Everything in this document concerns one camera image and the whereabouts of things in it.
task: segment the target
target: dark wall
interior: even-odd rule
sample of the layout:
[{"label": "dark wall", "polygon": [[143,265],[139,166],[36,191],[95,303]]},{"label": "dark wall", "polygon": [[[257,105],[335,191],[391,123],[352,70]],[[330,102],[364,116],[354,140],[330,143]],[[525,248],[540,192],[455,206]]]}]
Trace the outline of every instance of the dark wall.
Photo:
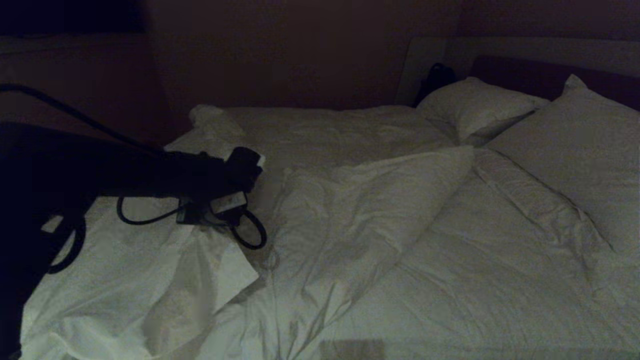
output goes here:
[{"label": "dark wall", "polygon": [[[139,141],[165,144],[187,123],[175,123],[146,40],[29,50],[13,42],[0,54],[0,82],[32,86]],[[47,39],[55,46],[55,38]],[[0,120],[12,120],[106,138],[92,128],[21,94],[0,95]]]},{"label": "dark wall", "polygon": [[392,104],[414,36],[451,36],[460,0],[148,1],[178,117],[218,106]]},{"label": "dark wall", "polygon": [[640,41],[640,1],[466,0],[456,34]]}]

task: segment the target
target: white bedsheet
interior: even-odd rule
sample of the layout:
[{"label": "white bedsheet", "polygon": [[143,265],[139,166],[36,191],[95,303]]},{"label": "white bedsheet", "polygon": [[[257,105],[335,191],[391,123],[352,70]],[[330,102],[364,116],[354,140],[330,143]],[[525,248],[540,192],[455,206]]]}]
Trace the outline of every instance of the white bedsheet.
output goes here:
[{"label": "white bedsheet", "polygon": [[275,268],[246,302],[222,310],[199,359],[298,358],[410,249],[472,159],[457,147],[292,171],[275,209]]},{"label": "white bedsheet", "polygon": [[[226,157],[241,135],[233,123],[218,123],[215,131],[197,127],[167,149]],[[152,218],[177,203],[127,199],[125,213]],[[108,197],[96,200],[86,221],[78,258],[46,275],[25,305],[21,359],[161,356],[199,335],[218,309],[258,278],[230,234],[178,225],[173,217],[127,225],[116,215],[116,199]]]},{"label": "white bedsheet", "polygon": [[[244,124],[247,133],[257,137],[254,141],[261,143],[263,152],[270,152],[272,159],[285,155],[276,162],[276,169],[344,165],[368,156],[375,160],[394,151],[412,153],[423,150],[420,147],[450,143],[431,124],[418,122],[408,108],[396,109],[395,117],[374,117],[370,126],[369,122],[358,122],[359,114],[381,115],[389,110],[229,112]],[[329,125],[324,118],[330,119]],[[399,120],[391,125],[397,127],[392,133],[404,134],[406,143],[383,142],[378,151],[368,137],[354,137],[362,141],[355,141],[354,146],[346,141],[349,127],[371,132],[387,126],[389,119]],[[269,130],[269,121],[279,120],[283,122]],[[413,137],[419,131],[412,133],[412,126],[422,127],[424,134],[418,138],[434,141],[421,143]],[[297,134],[289,131],[292,128],[299,130]],[[297,152],[287,155],[287,149]],[[607,247],[597,232],[589,230],[590,221],[566,199],[546,192],[544,186],[527,184],[536,196],[517,199],[526,194],[513,191],[513,187],[501,188],[505,179],[493,180],[486,174],[484,181],[476,173],[470,174],[398,265],[317,337],[309,342],[301,340],[300,353],[280,353],[281,358],[637,359],[640,291],[630,287],[627,297],[615,302],[607,301],[610,294],[606,292],[593,296],[589,281],[593,263],[582,255],[592,259],[592,253],[603,254]],[[519,181],[530,179],[506,180],[517,190]],[[282,179],[275,176],[266,182],[277,189]],[[543,201],[536,202],[538,197]],[[277,269],[286,261],[280,258],[279,263],[270,265]],[[277,294],[266,290],[270,271],[264,270],[263,279],[218,313],[208,336],[203,333],[171,358],[274,358],[272,350],[265,350],[282,340],[274,320],[274,303],[286,303],[286,299],[278,300]],[[305,324],[279,326],[297,331]]]},{"label": "white bedsheet", "polygon": [[596,301],[580,261],[552,237],[470,174],[400,264],[300,359],[637,359],[637,284],[624,308]]}]

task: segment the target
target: pillow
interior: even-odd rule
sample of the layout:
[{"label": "pillow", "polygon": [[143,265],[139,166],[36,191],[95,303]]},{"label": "pillow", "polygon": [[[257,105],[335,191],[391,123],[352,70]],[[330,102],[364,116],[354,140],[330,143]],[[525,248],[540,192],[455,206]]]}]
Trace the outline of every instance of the pillow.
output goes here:
[{"label": "pillow", "polygon": [[279,356],[298,352],[410,250],[471,169],[471,147],[287,172],[272,237]]},{"label": "pillow", "polygon": [[524,216],[544,230],[549,245],[568,249],[582,265],[581,275],[593,268],[591,256],[607,251],[591,219],[561,194],[489,149],[476,149],[474,170],[490,187],[503,194]]},{"label": "pillow", "polygon": [[427,119],[450,122],[464,142],[471,134],[495,136],[549,103],[469,77],[429,94],[417,107]]},{"label": "pillow", "polygon": [[250,140],[240,125],[223,109],[211,105],[198,105],[189,112],[193,129],[164,147],[167,151],[207,154],[226,160],[238,146]]},{"label": "pillow", "polygon": [[575,76],[551,105],[487,146],[583,209],[616,252],[639,252],[640,113]]}]

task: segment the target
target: headboard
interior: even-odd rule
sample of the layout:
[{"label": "headboard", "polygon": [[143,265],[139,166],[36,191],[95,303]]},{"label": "headboard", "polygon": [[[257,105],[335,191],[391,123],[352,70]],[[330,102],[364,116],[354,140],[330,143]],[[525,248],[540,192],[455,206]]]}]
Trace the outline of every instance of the headboard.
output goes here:
[{"label": "headboard", "polygon": [[470,76],[510,90],[554,100],[575,74],[596,93],[640,111],[640,78],[540,61],[478,56]]}]

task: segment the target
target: bed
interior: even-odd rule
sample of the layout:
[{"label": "bed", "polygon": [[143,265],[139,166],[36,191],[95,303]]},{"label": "bed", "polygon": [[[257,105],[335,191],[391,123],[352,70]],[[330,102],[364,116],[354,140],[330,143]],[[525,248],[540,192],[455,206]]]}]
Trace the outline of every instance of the bed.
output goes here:
[{"label": "bed", "polygon": [[27,305],[24,358],[638,359],[640,79],[495,57],[471,75],[553,102],[523,98],[476,147],[437,97],[433,117],[196,107],[168,149],[265,154],[249,201],[269,245],[131,229],[102,199]]}]

